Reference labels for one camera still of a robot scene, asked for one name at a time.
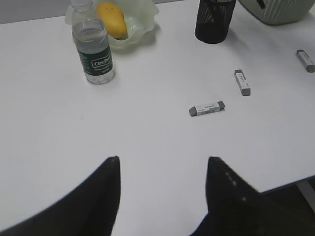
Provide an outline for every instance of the ribbed container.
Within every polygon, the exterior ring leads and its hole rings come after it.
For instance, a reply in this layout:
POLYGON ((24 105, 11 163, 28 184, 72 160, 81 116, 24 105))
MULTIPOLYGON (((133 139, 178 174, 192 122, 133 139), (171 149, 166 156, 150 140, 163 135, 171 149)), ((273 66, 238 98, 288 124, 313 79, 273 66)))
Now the ribbed container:
POLYGON ((301 20, 314 5, 315 0, 264 0, 261 9, 255 0, 239 0, 254 17, 267 25, 283 25, 301 20))

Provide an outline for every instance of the black mesh pen holder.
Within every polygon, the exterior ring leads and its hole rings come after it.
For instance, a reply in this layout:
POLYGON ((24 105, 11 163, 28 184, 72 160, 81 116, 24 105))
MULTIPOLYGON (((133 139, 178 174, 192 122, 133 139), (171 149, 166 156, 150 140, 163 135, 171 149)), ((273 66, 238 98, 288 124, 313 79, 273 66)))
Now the black mesh pen holder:
POLYGON ((236 0, 200 0, 195 29, 196 37, 205 43, 225 40, 236 0))

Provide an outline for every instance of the water bottle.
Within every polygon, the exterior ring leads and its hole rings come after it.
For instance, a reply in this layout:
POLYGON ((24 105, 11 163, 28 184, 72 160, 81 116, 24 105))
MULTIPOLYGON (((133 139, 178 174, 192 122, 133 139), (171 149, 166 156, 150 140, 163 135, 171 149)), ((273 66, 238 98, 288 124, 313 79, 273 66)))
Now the water bottle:
POLYGON ((72 35, 87 80, 104 84, 115 76, 107 30, 93 9, 93 0, 71 0, 72 35))

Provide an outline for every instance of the mango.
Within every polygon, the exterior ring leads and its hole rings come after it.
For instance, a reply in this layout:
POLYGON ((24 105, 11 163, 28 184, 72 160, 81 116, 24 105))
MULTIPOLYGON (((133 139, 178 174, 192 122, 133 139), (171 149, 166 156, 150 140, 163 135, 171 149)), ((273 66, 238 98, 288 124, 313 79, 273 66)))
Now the mango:
POLYGON ((97 6, 97 12, 104 21, 110 36, 116 39, 127 36, 125 16, 119 6, 107 1, 102 2, 97 6))

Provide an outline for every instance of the eraser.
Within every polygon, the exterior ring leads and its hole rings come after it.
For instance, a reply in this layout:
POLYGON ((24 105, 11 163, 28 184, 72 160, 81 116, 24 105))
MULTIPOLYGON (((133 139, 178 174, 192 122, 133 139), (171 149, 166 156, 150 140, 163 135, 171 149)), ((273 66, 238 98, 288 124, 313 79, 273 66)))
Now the eraser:
POLYGON ((250 88, 242 70, 235 70, 234 76, 235 76, 236 82, 238 84, 238 87, 240 88, 242 95, 243 96, 249 96, 251 94, 251 88, 250 88))
POLYGON ((225 104, 220 102, 213 102, 205 105, 194 106, 189 109, 190 116, 196 117, 204 114, 222 111, 225 108, 225 104))
POLYGON ((307 53, 304 50, 301 49, 297 50, 296 55, 308 72, 310 73, 315 72, 315 65, 310 59, 309 55, 307 55, 307 53))

